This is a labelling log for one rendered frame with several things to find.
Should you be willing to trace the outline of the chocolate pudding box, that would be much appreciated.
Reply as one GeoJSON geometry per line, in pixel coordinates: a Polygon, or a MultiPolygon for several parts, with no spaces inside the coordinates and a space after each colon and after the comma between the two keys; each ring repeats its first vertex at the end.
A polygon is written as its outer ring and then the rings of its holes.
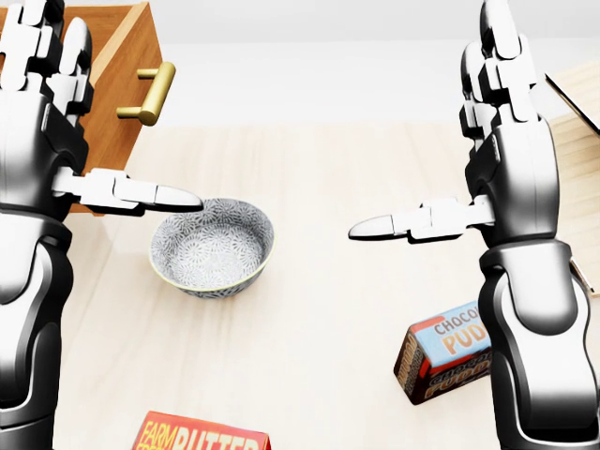
{"type": "Polygon", "coordinates": [[[419,405],[490,372],[491,342],[472,301],[409,326],[394,375],[419,405]]]}

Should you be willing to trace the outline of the grey patterned bowl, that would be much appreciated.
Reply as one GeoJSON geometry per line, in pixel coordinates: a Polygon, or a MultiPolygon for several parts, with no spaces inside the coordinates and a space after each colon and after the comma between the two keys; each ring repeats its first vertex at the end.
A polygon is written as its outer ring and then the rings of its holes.
{"type": "Polygon", "coordinates": [[[149,259],[155,272],[180,291],[223,298],[260,276],[275,240],[273,224],[260,208],[209,199],[200,212],[165,218],[152,237],[149,259]]]}

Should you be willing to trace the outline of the wooden cabinet drawer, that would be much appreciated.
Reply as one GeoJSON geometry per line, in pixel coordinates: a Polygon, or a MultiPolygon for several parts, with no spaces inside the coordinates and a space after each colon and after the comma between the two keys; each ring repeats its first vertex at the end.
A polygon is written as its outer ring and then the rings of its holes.
{"type": "Polygon", "coordinates": [[[118,107],[140,107],[148,88],[134,79],[143,63],[159,66],[158,38],[148,4],[133,6],[99,54],[92,50],[90,83],[94,89],[90,111],[79,120],[88,143],[84,171],[95,162],[127,162],[143,124],[119,119],[118,107]]]}

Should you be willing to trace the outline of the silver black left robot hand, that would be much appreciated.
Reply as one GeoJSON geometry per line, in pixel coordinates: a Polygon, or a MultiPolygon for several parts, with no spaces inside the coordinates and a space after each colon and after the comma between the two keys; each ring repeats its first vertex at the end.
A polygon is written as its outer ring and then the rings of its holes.
{"type": "Polygon", "coordinates": [[[100,214],[196,212],[203,201],[176,187],[132,180],[123,171],[85,172],[92,39],[86,23],[64,23],[64,0],[8,8],[0,35],[0,209],[63,220],[74,203],[100,214]]]}

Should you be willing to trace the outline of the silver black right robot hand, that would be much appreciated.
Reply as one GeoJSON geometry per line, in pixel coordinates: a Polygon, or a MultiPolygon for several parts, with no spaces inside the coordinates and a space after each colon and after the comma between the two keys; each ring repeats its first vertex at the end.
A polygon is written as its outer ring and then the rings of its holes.
{"type": "Polygon", "coordinates": [[[557,231],[559,177],[548,122],[530,93],[536,84],[530,47],[507,0],[484,0],[480,39],[461,59],[462,133],[473,142],[465,168],[469,204],[423,202],[411,212],[373,217],[349,238],[411,243],[456,239],[478,229],[489,247],[552,238],[557,231]]]}

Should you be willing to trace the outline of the red butter box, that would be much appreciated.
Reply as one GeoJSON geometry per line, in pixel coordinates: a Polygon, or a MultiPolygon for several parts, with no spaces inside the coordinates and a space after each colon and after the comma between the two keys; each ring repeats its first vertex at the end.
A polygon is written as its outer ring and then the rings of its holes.
{"type": "Polygon", "coordinates": [[[269,435],[162,412],[148,412],[132,450],[272,450],[269,435]]]}

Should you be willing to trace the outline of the pale wooden slat tray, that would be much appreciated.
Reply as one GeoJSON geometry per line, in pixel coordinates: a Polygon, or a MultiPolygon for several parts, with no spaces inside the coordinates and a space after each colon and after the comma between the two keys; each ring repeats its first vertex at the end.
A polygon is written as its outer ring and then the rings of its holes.
{"type": "Polygon", "coordinates": [[[561,184],[559,237],[591,295],[600,297],[600,61],[546,78],[569,108],[549,121],[561,184]]]}

